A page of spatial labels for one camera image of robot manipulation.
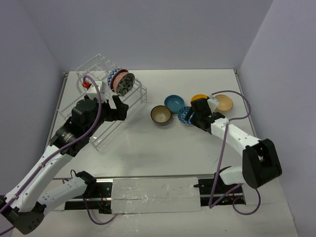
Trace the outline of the orange red patterned bowl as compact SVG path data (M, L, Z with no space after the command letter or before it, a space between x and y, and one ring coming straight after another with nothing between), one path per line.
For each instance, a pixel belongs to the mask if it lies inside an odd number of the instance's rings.
M119 72L121 72L123 70L123 68L116 68L116 69L113 69L109 75L108 75L108 78L107 78L107 84L109 86L109 88L112 90L113 89L113 83L114 83L114 79L116 78L117 74Z

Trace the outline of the teal blue bowl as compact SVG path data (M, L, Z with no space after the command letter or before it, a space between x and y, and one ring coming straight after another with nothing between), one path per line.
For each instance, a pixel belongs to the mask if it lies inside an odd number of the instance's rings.
M169 95L165 98L164 105L169 108L172 114L177 114L185 106L185 101L178 95Z

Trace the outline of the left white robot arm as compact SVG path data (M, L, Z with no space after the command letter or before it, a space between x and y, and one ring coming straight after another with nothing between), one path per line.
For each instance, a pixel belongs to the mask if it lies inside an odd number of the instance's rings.
M125 120L129 106L117 95L109 101L88 96L77 102L71 116L51 138L43 155L27 176L10 192L0 197L1 214L20 233L34 231L44 217L61 204L77 197L90 198L99 189L96 178L81 171L51 191L45 191L55 175L85 147L94 132L106 121Z

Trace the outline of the black white floral bowl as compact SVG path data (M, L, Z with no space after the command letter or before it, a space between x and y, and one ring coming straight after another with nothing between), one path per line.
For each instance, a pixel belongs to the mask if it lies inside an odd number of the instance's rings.
M125 96L134 86L135 75L130 73L127 69L119 72L114 79L112 92L119 96Z

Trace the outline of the dark brown cream bowl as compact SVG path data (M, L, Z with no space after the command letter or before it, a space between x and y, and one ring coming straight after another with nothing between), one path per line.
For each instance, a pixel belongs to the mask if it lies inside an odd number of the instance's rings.
M153 107L150 113L151 119L158 125L167 124L171 120L171 115L170 109L163 105Z

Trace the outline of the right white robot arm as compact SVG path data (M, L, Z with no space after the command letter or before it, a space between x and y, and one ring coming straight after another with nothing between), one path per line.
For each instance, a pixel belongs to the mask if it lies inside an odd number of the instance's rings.
M185 118L195 127L222 139L242 158L242 166L219 171L220 178L214 181L216 191L225 193L232 184L247 184L256 189L282 174L274 143L270 139L261 140L247 134L220 112L213 113L208 99L192 101Z

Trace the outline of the blue triangle pattern bowl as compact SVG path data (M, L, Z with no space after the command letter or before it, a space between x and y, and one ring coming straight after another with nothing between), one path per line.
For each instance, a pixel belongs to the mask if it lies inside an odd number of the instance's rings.
M193 125L192 122L186 122L185 121L185 115L187 113L188 110L191 109L191 106L184 106L182 107L178 113L177 113L177 117L179 119L179 121L183 124L183 125L186 125L186 126L191 126Z

